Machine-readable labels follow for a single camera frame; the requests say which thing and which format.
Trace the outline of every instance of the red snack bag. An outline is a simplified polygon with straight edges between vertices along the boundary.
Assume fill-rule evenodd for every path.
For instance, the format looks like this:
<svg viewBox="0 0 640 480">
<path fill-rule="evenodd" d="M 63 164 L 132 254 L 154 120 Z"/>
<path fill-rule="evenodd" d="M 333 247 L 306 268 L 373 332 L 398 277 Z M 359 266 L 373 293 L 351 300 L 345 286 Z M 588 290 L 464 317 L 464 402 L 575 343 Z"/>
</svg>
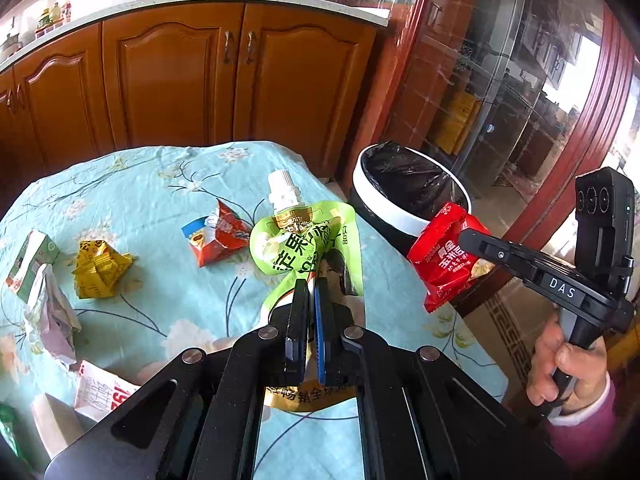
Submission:
<svg viewBox="0 0 640 480">
<path fill-rule="evenodd" d="M 189 240 L 198 266 L 203 267 L 247 247 L 251 228 L 218 200 L 218 205 L 209 216 L 185 225 L 182 234 Z"/>
<path fill-rule="evenodd" d="M 407 259 L 427 286 L 424 306 L 433 312 L 488 273 L 493 264 L 465 253 L 458 235 L 466 228 L 491 234 L 479 220 L 457 204 L 447 202 L 423 229 Z"/>
</svg>

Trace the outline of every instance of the white pouch cap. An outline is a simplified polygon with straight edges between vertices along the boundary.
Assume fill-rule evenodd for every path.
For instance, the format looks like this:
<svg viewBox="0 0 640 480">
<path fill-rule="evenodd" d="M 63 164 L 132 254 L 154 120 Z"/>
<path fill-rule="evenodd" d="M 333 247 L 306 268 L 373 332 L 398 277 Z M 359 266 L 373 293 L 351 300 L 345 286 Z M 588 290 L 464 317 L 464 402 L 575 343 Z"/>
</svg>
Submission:
<svg viewBox="0 0 640 480">
<path fill-rule="evenodd" d="M 273 204 L 274 213 L 277 214 L 290 207 L 305 205 L 300 197 L 300 189 L 293 183 L 289 171 L 276 170 L 269 174 L 268 180 L 271 189 L 269 202 Z"/>
</svg>

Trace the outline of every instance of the hand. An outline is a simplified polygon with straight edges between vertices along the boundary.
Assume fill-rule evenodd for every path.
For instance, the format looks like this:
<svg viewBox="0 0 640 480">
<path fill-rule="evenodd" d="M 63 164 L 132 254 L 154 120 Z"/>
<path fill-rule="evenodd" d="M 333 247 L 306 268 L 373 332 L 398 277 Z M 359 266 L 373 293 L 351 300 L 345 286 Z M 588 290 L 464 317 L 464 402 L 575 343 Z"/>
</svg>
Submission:
<svg viewBox="0 0 640 480">
<path fill-rule="evenodd" d="M 533 405 L 539 406 L 545 400 L 552 401 L 558 397 L 558 386 L 552 378 L 556 367 L 578 379 L 562 414 L 568 415 L 593 404 L 607 385 L 604 339 L 598 338 L 590 350 L 565 343 L 558 314 L 554 313 L 536 340 L 536 353 L 531 360 L 527 397 Z"/>
</svg>

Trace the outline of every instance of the white trash can rim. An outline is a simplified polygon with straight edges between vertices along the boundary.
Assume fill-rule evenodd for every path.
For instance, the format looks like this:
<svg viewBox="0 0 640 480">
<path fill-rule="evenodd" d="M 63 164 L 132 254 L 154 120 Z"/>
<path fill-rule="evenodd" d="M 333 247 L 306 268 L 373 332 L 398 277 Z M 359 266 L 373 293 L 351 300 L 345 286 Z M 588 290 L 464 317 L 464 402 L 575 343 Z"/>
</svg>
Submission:
<svg viewBox="0 0 640 480">
<path fill-rule="evenodd" d="M 355 169 L 353 170 L 353 188 L 356 190 L 356 193 L 364 204 L 381 220 L 405 234 L 418 237 L 422 230 L 429 224 L 429 221 L 413 215 L 391 202 L 391 200 L 383 196 L 382 193 L 373 186 L 364 174 L 362 169 L 362 154 L 374 146 L 376 146 L 376 144 L 366 147 L 360 152 L 360 155 L 358 155 L 358 161 Z M 412 150 L 411 148 L 407 149 L 411 150 L 416 155 L 426 158 L 428 161 L 445 171 L 462 190 L 466 199 L 467 212 L 471 213 L 471 198 L 458 178 L 437 160 L 433 160 L 430 156 L 416 150 Z"/>
</svg>

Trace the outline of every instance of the crumpled snack wrapper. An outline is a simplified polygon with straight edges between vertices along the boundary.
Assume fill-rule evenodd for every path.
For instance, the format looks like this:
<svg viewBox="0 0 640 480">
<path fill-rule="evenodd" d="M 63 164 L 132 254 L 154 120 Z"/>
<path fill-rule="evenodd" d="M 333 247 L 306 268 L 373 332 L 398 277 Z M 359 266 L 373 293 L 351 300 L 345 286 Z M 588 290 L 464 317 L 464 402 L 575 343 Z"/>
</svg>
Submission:
<svg viewBox="0 0 640 480">
<path fill-rule="evenodd" d="M 246 222 L 218 200 L 209 216 L 188 223 L 182 228 L 182 234 L 189 241 L 198 266 L 203 267 L 247 247 L 250 230 Z"/>
<path fill-rule="evenodd" d="M 466 253 L 458 245 L 460 231 L 475 229 L 490 235 L 473 215 L 447 202 L 420 233 L 407 259 L 427 286 L 424 307 L 433 312 L 469 288 L 474 280 L 494 268 L 494 264 Z"/>
<path fill-rule="evenodd" d="M 67 368 L 76 362 L 73 332 L 82 327 L 50 264 L 36 273 L 24 308 L 24 328 L 34 354 L 48 352 Z"/>
<path fill-rule="evenodd" d="M 76 294 L 87 298 L 115 296 L 115 285 L 133 263 L 131 254 L 120 254 L 104 240 L 84 240 L 76 257 Z"/>
<path fill-rule="evenodd" d="M 349 307 L 354 323 L 365 325 L 360 237 L 350 205 L 316 202 L 263 218 L 251 232 L 250 250 L 262 272 L 286 274 L 262 304 L 260 325 L 267 324 L 275 307 L 292 302 L 297 279 L 306 280 L 314 298 L 317 278 L 327 278 L 331 301 Z M 287 412 L 315 412 L 354 396 L 352 386 L 319 383 L 312 341 L 306 348 L 305 380 L 297 386 L 267 388 L 264 403 Z"/>
</svg>

